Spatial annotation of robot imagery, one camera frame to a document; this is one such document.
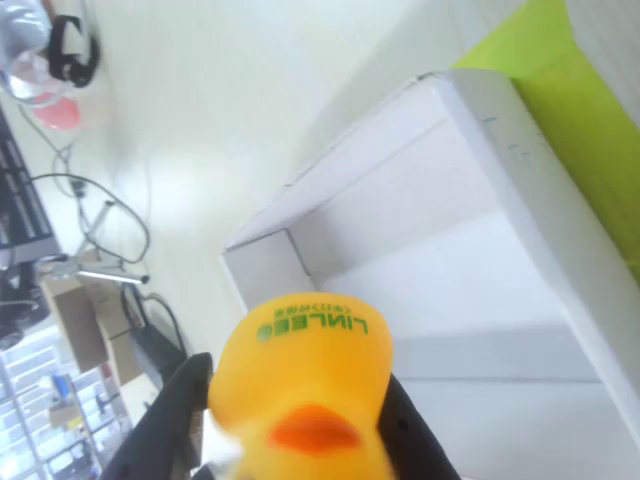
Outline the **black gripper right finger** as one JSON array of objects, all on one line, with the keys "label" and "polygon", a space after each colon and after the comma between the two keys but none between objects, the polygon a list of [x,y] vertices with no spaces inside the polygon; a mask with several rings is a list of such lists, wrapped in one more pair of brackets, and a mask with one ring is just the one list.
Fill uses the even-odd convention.
[{"label": "black gripper right finger", "polygon": [[389,381],[378,432],[398,479],[458,480],[458,473],[399,380]]}]

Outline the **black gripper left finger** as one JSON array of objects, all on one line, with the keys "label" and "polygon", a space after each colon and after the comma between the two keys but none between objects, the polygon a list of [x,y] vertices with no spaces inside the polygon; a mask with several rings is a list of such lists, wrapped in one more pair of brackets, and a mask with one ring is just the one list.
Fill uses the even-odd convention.
[{"label": "black gripper left finger", "polygon": [[211,479],[202,460],[203,416],[213,361],[189,357],[125,438],[102,479]]}]

